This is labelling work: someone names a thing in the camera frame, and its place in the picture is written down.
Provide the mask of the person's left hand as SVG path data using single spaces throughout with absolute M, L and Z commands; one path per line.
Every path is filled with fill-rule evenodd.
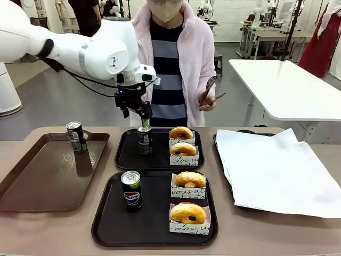
M 203 92 L 198 96 L 199 111 L 212 111 L 216 107 L 215 90 L 210 90 L 208 93 Z

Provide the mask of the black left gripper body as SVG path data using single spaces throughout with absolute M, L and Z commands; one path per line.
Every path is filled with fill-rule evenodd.
M 124 110 L 126 108 L 137 110 L 144 106 L 144 101 L 141 99 L 146 93 L 145 89 L 118 89 L 114 94 L 116 107 Z

